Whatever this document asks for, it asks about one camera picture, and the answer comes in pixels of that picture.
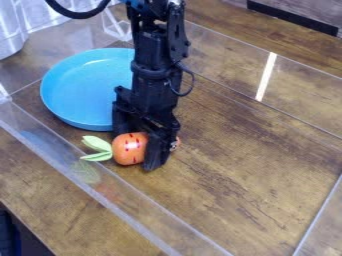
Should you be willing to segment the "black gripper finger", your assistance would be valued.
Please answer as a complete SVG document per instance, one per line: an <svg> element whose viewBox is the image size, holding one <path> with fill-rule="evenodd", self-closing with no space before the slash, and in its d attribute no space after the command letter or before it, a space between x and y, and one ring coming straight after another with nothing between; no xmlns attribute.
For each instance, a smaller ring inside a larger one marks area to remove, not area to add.
<svg viewBox="0 0 342 256"><path fill-rule="evenodd" d="M112 128L115 136L119 136L125 133L140 132L140 120L136 118L133 114L120 110L117 107L113 107Z"/></svg>
<svg viewBox="0 0 342 256"><path fill-rule="evenodd" d="M147 135L143 169L152 171L165 164L171 152L179 147L179 138L175 129L157 128L148 130Z"/></svg>

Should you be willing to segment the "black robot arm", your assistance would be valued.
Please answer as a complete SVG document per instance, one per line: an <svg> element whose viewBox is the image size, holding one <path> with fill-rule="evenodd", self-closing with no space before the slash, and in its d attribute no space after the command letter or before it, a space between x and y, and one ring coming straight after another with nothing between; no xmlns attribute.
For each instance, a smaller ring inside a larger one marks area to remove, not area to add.
<svg viewBox="0 0 342 256"><path fill-rule="evenodd" d="M185 2L179 0L125 0L131 22L133 59L132 85L115 88L112 125L116 135L144 131L148 142L143 169L165 164L176 144L180 123L173 115L187 69L189 41L184 31Z"/></svg>

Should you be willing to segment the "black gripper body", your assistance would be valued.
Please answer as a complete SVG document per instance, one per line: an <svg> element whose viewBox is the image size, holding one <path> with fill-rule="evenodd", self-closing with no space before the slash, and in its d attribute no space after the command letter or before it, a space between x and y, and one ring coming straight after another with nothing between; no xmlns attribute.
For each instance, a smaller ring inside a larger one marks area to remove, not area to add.
<svg viewBox="0 0 342 256"><path fill-rule="evenodd" d="M161 69L148 69L145 65L131 63L131 88L115 88L113 107L133 114L140 120L141 130L175 129L180 124L173 116L177 105L181 71L171 65Z"/></svg>

